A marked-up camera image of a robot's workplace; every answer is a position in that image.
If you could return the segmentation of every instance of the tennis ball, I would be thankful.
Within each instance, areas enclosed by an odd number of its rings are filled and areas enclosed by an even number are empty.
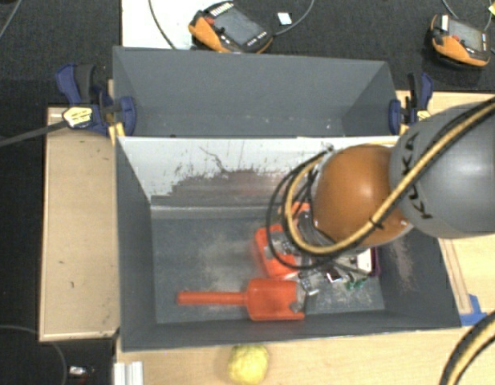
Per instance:
[[[269,367],[269,353],[262,345],[236,345],[231,350],[228,374],[238,385],[258,385]]]

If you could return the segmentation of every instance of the orange scoop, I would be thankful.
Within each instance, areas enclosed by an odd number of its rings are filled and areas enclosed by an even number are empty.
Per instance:
[[[192,292],[177,295],[178,305],[236,305],[246,306],[253,321],[304,319],[303,312],[293,312],[297,303],[297,282],[255,278],[246,292]]]

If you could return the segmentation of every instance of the black floor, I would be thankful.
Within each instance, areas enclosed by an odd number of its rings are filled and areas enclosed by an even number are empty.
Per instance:
[[[275,13],[296,19],[310,0],[236,0],[275,30]],[[449,0],[474,25],[483,26],[485,0]],[[0,1],[0,29],[15,0]],[[272,54],[388,61],[396,88],[409,71],[426,71],[438,91],[495,92],[495,58],[480,71],[437,63],[424,44],[440,0],[316,0],[301,25],[274,41]],[[495,21],[489,36],[495,47]],[[113,45],[120,44],[120,0],[24,0],[0,42],[0,135],[45,123],[49,104],[62,103],[54,73],[65,63],[94,63],[98,80],[112,77]],[[39,308],[43,208],[43,140],[0,149],[0,324],[34,330]],[[111,341],[61,344],[67,365],[93,370],[86,382],[110,378]],[[24,331],[0,330],[1,383],[59,383],[54,348],[39,346]],[[70,379],[68,383],[79,383]]]

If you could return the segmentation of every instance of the wooden board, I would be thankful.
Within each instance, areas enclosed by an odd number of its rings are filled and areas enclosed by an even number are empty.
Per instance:
[[[407,93],[399,92],[404,101]],[[491,95],[435,93],[429,110],[482,101]],[[60,118],[49,110],[49,123]],[[109,140],[62,130],[47,138],[41,340],[112,336],[119,326],[113,153]],[[458,307],[467,293],[484,311],[495,308],[495,235],[442,241]],[[274,343],[268,346],[270,384],[437,383],[466,329]],[[230,347],[117,353],[144,361],[146,385],[229,383]],[[495,344],[462,384],[495,383]]]

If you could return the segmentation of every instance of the orange device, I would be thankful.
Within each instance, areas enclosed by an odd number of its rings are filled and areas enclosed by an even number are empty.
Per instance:
[[[483,67],[489,62],[488,35],[448,14],[437,14],[431,21],[434,50],[440,59],[471,67]]]
[[[262,53],[272,43],[272,32],[231,1],[199,10],[189,24],[192,36],[221,53]]]
[[[276,254],[284,261],[291,265],[297,265],[295,256],[287,249],[290,242],[286,239],[280,224],[270,226],[272,242]],[[254,244],[262,257],[263,265],[270,278],[287,279],[297,275],[296,269],[284,266],[270,251],[269,242],[266,235],[266,228],[260,228],[254,234]]]
[[[177,304],[245,306],[253,321],[299,320],[304,319],[304,313],[294,311],[299,302],[298,289],[295,281],[255,278],[245,292],[181,291]]]

